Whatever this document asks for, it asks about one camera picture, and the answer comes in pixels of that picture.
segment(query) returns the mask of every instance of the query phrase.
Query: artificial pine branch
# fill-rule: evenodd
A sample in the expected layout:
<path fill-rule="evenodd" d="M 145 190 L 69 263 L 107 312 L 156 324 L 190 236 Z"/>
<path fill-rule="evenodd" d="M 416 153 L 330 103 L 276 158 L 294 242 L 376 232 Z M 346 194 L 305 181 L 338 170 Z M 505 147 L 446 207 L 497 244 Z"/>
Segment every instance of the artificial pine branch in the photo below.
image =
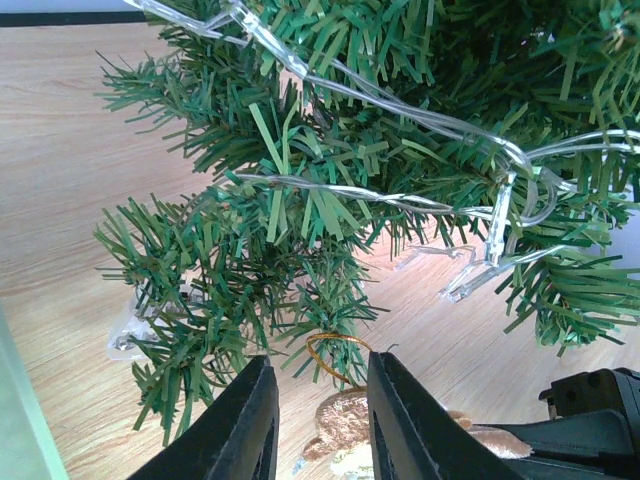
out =
<path fill-rule="evenodd" d="M 523 150 L 610 128 L 637 129 L 638 7 L 634 1 L 530 0 L 253 0 L 247 5 L 317 74 L 355 86 L 331 66 L 342 62 L 409 105 L 445 113 L 508 138 Z M 171 0 L 168 6 L 206 20 L 220 12 L 214 0 Z M 105 275 L 143 292 L 157 342 L 136 341 L 150 365 L 134 365 L 143 412 L 159 412 L 165 443 L 180 397 L 186 404 L 176 430 L 189 424 L 194 401 L 213 400 L 246 364 L 248 349 L 272 351 L 270 338 L 313 333 L 353 335 L 359 321 L 375 320 L 355 259 L 384 231 L 397 254 L 405 239 L 426 243 L 427 216 L 381 202 L 341 198 L 329 191 L 249 184 L 237 173 L 296 175 L 322 184 L 415 193 L 456 209 L 493 206 L 499 187 L 495 154 L 486 144 L 445 138 L 346 94 L 302 84 L 280 85 L 280 66 L 256 42 L 246 48 L 201 38 L 150 19 L 174 53 L 136 67 L 107 62 L 104 94 L 111 110 L 139 107 L 134 119 L 171 120 L 186 127 L 164 139 L 182 149 L 196 172 L 214 183 L 181 204 L 134 200 L 107 213 L 96 237 L 121 264 Z M 221 27 L 242 34 L 235 23 Z M 517 319 L 535 315 L 536 336 L 562 348 L 613 339 L 621 315 L 640 315 L 640 282 L 613 259 L 579 248 L 611 242 L 640 200 L 638 155 L 576 152 L 536 160 L 578 190 L 563 193 L 551 216 L 517 227 L 528 179 L 518 177 L 509 218 L 519 240 L 516 255 L 567 245 L 518 266 L 499 291 L 511 288 Z M 551 192 L 540 186 L 538 208 Z M 436 232 L 453 245 L 454 230 L 482 237 L 486 221 L 456 215 L 435 218 Z M 194 278 L 199 300 L 180 285 Z M 319 354 L 354 382 L 366 378 L 351 343 L 325 339 Z M 294 352 L 286 363 L 303 353 Z M 297 372 L 309 365 L 308 359 Z"/>

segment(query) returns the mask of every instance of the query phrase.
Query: ornament hanging loop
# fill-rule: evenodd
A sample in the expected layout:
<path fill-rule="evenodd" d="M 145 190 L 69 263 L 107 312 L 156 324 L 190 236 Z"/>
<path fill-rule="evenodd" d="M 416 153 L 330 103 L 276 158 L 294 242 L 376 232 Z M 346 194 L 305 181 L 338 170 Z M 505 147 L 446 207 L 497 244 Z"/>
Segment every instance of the ornament hanging loop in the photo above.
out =
<path fill-rule="evenodd" d="M 362 345 L 363 347 L 367 348 L 370 352 L 373 352 L 373 348 L 371 348 L 371 346 L 367 342 L 365 342 L 364 340 L 360 340 L 358 337 L 352 337 L 351 335 L 343 335 L 341 333 L 316 333 L 315 335 L 311 335 L 309 338 L 307 338 L 307 350 L 309 350 L 309 355 L 311 355 L 311 357 L 317 362 L 320 368 L 322 368 L 325 372 L 337 378 L 338 380 L 348 385 L 351 385 L 352 387 L 357 387 L 357 385 L 354 385 L 353 382 L 349 380 L 346 376 L 336 372 L 333 368 L 327 365 L 325 361 L 322 360 L 322 357 L 318 355 L 318 352 L 316 352 L 315 349 L 313 348 L 313 342 L 315 342 L 316 340 L 328 340 L 328 339 L 344 340 L 346 342 L 357 343 L 358 345 Z"/>

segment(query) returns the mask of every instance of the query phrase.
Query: artificial christmas tree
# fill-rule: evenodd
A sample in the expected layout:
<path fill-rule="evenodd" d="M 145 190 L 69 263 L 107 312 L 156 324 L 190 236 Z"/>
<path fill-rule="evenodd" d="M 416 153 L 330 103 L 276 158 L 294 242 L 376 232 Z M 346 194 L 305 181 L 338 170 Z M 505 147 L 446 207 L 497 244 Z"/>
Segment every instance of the artificial christmas tree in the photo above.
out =
<path fill-rule="evenodd" d="M 637 324 L 621 318 L 640 314 L 634 272 L 582 248 L 606 247 L 640 200 L 640 2 L 130 3 L 174 53 L 109 62 L 109 108 L 186 120 L 164 138 L 212 175 L 181 204 L 130 200 L 96 232 L 154 332 L 132 339 L 151 360 L 133 367 L 138 426 L 160 412 L 168 440 L 184 395 L 180 434 L 274 335 L 335 334 L 317 354 L 362 382 L 357 344 L 336 338 L 380 310 L 354 253 L 385 231 L 392 254 L 426 243 L 430 217 L 451 248 L 453 231 L 485 240 L 452 300 L 512 270 L 513 326 L 535 316 L 543 345 Z"/>

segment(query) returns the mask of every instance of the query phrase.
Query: light wood surface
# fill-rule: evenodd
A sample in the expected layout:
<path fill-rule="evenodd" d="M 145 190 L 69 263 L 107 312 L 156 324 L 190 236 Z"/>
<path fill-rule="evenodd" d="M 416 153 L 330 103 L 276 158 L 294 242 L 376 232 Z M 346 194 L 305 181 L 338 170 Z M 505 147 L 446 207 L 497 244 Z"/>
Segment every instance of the light wood surface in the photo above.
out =
<path fill-rule="evenodd" d="M 95 54 L 130 61 L 160 53 L 142 25 L 0 29 L 0 299 L 43 411 L 73 479 L 126 478 L 160 449 L 158 419 L 140 432 L 138 390 L 126 362 L 109 361 L 107 332 L 131 291 L 101 280 L 108 261 L 92 238 L 101 208 L 200 191 L 206 175 L 169 155 L 160 133 L 134 135 L 127 114 L 102 111 Z M 546 418 L 538 393 L 583 370 L 640 369 L 640 329 L 567 352 L 538 348 L 532 322 L 505 336 L 503 300 L 488 285 L 451 305 L 437 297 L 463 266 L 421 256 L 395 270 L 381 245 L 372 258 L 375 305 L 391 309 L 362 337 L 392 351 L 438 399 L 479 422 Z M 292 379 L 274 358 L 281 406 L 278 479 L 288 479 L 314 436 L 313 414 L 330 381 Z M 331 478 L 327 463 L 299 478 Z"/>

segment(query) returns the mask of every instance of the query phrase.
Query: light green tray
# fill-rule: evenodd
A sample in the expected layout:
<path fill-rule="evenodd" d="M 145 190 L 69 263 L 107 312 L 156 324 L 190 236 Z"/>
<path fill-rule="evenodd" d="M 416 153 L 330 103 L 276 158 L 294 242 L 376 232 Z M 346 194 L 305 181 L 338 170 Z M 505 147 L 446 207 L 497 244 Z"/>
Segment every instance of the light green tray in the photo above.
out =
<path fill-rule="evenodd" d="M 68 480 L 0 307 L 0 478 Z"/>

